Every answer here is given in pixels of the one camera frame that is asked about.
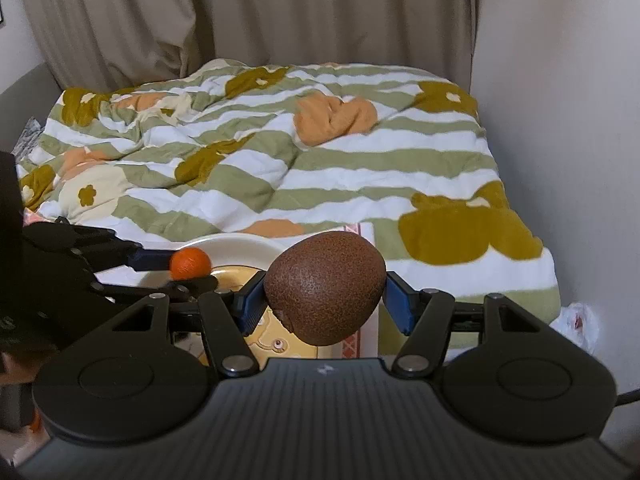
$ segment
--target beige curtain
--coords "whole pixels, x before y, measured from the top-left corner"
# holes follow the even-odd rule
[[[476,0],[24,0],[62,86],[113,90],[249,65],[417,66],[469,87]]]

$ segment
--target orange fruit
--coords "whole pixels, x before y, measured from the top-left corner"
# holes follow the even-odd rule
[[[169,261],[172,280],[190,280],[211,274],[211,260],[197,247],[185,247],[175,252]]]

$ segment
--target kiwi fruit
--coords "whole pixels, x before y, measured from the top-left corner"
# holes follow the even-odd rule
[[[369,319],[385,287],[385,261],[361,236],[320,233],[290,247],[264,279],[284,328],[314,346],[339,343]]]

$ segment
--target striped blanket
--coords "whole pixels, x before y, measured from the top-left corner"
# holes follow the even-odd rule
[[[18,173],[41,216],[143,244],[289,245],[366,224],[411,286],[504,292],[546,322],[559,311],[553,259],[508,207],[475,100],[423,70],[217,59],[180,80],[68,89]],[[380,353],[401,341],[381,313]]]

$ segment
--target wall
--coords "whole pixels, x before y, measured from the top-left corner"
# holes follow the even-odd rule
[[[472,92],[511,203],[551,248],[597,356],[640,386],[640,0],[480,0]],[[604,437],[640,462],[640,403]]]
[[[4,22],[0,25],[0,92],[42,63],[22,0],[0,0]]]

